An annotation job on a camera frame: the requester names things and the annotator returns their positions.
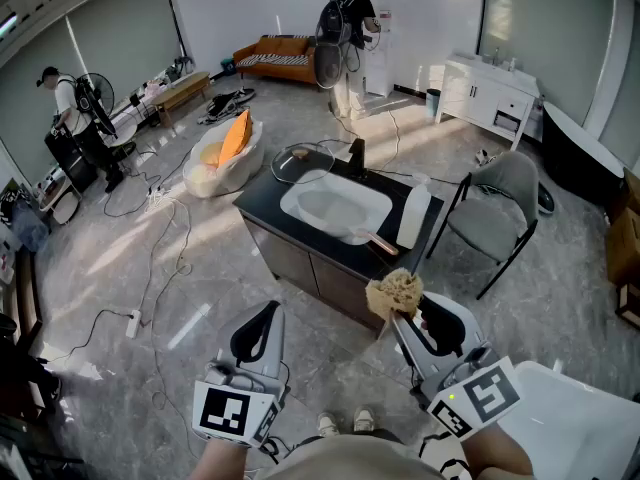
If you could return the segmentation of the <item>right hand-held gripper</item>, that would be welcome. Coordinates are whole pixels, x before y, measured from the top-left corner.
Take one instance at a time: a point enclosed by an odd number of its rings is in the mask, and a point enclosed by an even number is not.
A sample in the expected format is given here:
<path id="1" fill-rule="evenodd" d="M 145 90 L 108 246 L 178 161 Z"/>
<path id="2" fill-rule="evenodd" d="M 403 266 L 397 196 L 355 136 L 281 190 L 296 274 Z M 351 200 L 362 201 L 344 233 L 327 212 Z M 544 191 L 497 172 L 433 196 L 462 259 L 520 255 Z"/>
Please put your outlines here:
<path id="1" fill-rule="evenodd" d="M 521 403 L 514 366 L 497 355 L 475 316 L 461 304 L 424 291 L 419 312 L 421 329 L 406 313 L 390 317 L 402 354 L 424 380 L 411 394 L 423 411 L 465 441 Z M 438 366 L 456 361 L 449 369 Z"/>

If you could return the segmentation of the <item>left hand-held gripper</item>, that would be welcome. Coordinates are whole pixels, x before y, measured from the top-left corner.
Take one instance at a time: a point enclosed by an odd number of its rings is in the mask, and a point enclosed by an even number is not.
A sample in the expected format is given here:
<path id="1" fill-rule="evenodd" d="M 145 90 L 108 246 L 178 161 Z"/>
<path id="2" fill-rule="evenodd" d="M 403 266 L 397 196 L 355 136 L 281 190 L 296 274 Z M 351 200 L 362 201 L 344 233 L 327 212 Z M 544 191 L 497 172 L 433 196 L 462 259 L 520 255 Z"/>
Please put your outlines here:
<path id="1" fill-rule="evenodd" d="M 284 409 L 289 388 L 277 377 L 283 359 L 285 315 L 275 300 L 256 304 L 219 331 L 219 361 L 195 382 L 192 430 L 204 439 L 260 447 Z M 234 366 L 262 366 L 255 373 Z"/>

